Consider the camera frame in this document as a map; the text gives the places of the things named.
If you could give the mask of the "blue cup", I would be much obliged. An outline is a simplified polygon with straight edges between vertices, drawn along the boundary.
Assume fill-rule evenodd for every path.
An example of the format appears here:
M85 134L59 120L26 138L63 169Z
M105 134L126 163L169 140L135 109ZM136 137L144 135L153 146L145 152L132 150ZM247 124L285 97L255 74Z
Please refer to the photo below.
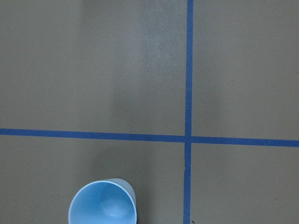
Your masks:
M91 182L72 199L70 224L136 224L136 196L133 187L120 178Z

